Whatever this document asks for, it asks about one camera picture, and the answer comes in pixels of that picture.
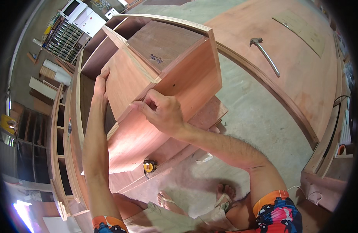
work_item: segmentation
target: wall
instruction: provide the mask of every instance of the wall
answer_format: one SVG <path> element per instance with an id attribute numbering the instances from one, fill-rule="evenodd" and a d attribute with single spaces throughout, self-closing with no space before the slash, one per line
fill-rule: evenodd
<path id="1" fill-rule="evenodd" d="M 32 19 L 23 36 L 17 57 L 13 66 L 11 80 L 11 100 L 16 101 L 27 108 L 33 109 L 33 97 L 29 94 L 30 77 L 39 77 L 39 70 L 45 59 L 55 63 L 54 57 L 42 51 L 36 65 L 27 57 L 26 53 L 38 54 L 40 46 L 32 42 L 33 38 L 41 40 L 47 23 L 54 16 L 58 9 L 65 6 L 67 0 L 46 0 Z"/>

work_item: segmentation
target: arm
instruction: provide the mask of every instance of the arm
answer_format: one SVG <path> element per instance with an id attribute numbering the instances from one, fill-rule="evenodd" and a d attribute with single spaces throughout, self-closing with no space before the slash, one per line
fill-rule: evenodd
<path id="1" fill-rule="evenodd" d="M 266 194 L 286 190 L 283 179 L 272 163 L 250 144 L 236 138 L 204 131 L 183 122 L 180 103 L 174 96 L 148 91 L 144 101 L 134 101 L 131 107 L 146 115 L 158 130 L 199 147 L 231 166 L 246 170 L 250 175 L 251 202 L 254 205 Z"/>
<path id="2" fill-rule="evenodd" d="M 83 142 L 82 165 L 88 188 L 92 218 L 110 216 L 122 220 L 109 189 L 109 152 L 104 131 L 108 98 L 105 92 L 107 68 L 96 77 L 86 135 Z"/>

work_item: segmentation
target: hand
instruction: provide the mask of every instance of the hand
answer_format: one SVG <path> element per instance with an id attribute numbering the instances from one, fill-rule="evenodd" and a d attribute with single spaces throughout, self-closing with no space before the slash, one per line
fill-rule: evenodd
<path id="1" fill-rule="evenodd" d="M 130 106 L 142 112 L 159 131 L 171 137 L 184 128 L 182 110 L 175 96 L 164 96 L 151 89 L 144 101 L 134 101 Z"/>
<path id="2" fill-rule="evenodd" d="M 93 88 L 93 96 L 96 98 L 101 98 L 103 102 L 108 102 L 108 96 L 106 92 L 106 80 L 109 76 L 110 68 L 107 67 L 104 72 L 96 77 L 95 86 Z"/>

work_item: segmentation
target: man's right hand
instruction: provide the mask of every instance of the man's right hand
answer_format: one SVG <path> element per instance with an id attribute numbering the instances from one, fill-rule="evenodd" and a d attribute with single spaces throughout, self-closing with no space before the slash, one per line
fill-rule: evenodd
<path id="1" fill-rule="evenodd" d="M 164 96 L 151 89 L 143 101 L 134 101 L 130 106 L 142 112 L 150 123 L 170 137 L 176 137 L 185 126 L 180 103 L 175 96 Z"/>

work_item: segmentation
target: flip-flop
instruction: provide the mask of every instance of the flip-flop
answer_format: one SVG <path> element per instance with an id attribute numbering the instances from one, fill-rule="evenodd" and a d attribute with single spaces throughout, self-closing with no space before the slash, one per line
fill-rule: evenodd
<path id="1" fill-rule="evenodd" d="M 224 192 L 224 193 L 222 194 L 222 196 L 220 196 L 220 198 L 218 199 L 218 201 L 215 203 L 214 208 L 216 208 L 216 207 L 219 205 L 219 203 L 223 200 L 224 197 L 227 198 L 227 200 L 228 200 L 229 203 L 232 202 L 232 199 L 229 198 L 228 194 Z"/>
<path id="2" fill-rule="evenodd" d="M 160 194 L 160 196 L 161 196 L 161 207 L 165 208 L 165 201 L 170 202 L 170 203 L 174 203 L 175 205 L 177 205 L 173 200 L 164 198 L 161 194 Z"/>

